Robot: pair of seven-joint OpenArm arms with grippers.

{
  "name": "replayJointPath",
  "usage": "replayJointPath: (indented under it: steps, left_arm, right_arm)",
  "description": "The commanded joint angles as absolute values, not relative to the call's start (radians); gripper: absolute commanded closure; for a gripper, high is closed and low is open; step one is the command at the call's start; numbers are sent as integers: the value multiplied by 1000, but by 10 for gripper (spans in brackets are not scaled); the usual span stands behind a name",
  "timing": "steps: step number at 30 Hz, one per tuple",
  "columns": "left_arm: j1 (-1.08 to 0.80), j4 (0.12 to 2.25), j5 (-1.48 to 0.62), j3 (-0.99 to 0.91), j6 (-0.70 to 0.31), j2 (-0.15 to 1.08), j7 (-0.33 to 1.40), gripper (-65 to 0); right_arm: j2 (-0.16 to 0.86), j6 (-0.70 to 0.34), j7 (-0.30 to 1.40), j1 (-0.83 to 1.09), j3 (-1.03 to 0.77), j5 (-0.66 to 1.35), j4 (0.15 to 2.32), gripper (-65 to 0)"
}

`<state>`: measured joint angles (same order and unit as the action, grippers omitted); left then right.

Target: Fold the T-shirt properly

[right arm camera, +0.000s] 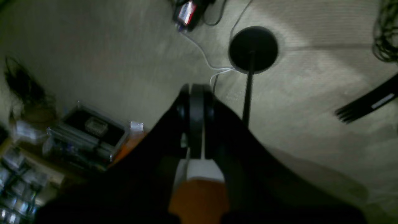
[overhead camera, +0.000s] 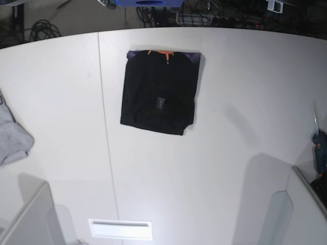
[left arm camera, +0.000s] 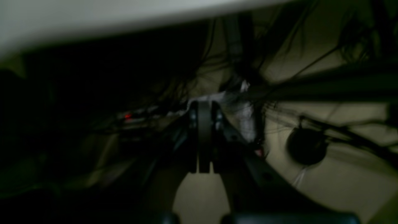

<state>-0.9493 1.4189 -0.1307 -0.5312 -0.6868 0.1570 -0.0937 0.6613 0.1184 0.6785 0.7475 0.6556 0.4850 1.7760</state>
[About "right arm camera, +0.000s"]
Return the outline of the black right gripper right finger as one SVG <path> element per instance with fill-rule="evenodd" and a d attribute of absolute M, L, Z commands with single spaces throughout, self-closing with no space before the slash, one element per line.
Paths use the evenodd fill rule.
<path fill-rule="evenodd" d="M 204 156 L 224 176 L 223 224 L 366 224 L 363 212 L 278 161 L 243 121 L 204 86 Z"/>

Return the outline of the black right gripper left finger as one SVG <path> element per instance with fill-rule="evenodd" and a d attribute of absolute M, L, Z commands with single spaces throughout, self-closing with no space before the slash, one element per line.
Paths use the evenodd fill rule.
<path fill-rule="evenodd" d="M 51 200 L 37 211 L 38 224 L 180 224 L 168 211 L 174 176 L 161 173 L 162 159 L 183 156 L 189 85 L 145 138 L 106 172 Z"/>

